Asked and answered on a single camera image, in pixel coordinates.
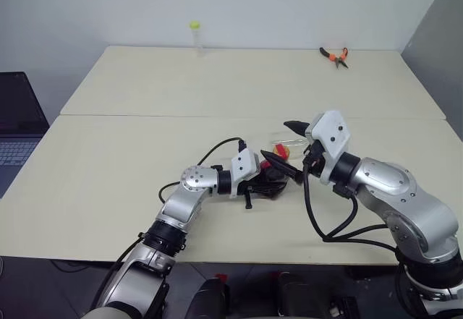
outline gray wall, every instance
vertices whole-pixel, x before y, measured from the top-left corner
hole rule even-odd
[[[0,71],[53,121],[108,44],[402,50],[433,0],[0,0]]]
[[[435,0],[402,56],[463,139],[463,0]]]

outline laptop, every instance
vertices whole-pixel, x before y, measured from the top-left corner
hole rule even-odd
[[[0,197],[49,125],[24,72],[0,72]]]

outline pliers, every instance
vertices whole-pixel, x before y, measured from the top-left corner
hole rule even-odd
[[[347,57],[347,54],[349,53],[349,51],[347,50],[347,48],[343,48],[342,49],[342,54],[340,57],[337,57],[336,55],[334,54],[330,54],[329,52],[327,52],[325,49],[323,49],[322,47],[320,47],[320,52],[323,56],[326,56],[330,59],[330,61],[334,61],[336,63],[336,68],[339,68],[339,64],[342,64],[344,67],[346,68],[349,68],[347,65],[346,65],[346,62],[344,62],[344,60],[346,59]]]

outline white table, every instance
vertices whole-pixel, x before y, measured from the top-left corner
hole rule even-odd
[[[396,51],[108,47],[62,114],[445,119]]]
[[[0,255],[115,260],[139,231],[151,225],[161,207],[157,198],[161,185],[178,180],[184,168],[226,137],[241,135],[255,150],[268,148],[273,132],[294,137],[282,122],[60,116],[0,203]],[[451,206],[462,220],[463,147],[445,121],[347,122],[352,153],[406,166],[425,190]],[[236,145],[226,145],[208,163],[228,163],[236,151]],[[294,164],[300,167],[300,161]],[[350,203],[330,187],[315,179],[311,182],[315,214],[328,231],[344,220]],[[352,228],[379,222],[361,206]],[[392,243],[387,231],[374,231],[368,237]],[[376,247],[322,243],[305,212],[302,190],[295,184],[278,200],[255,200],[252,210],[245,210],[242,197],[205,201],[178,260],[396,262],[392,253]]]

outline laptop screen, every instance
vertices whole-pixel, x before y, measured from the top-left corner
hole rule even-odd
[[[0,135],[44,134],[48,122],[24,72],[0,72]]]

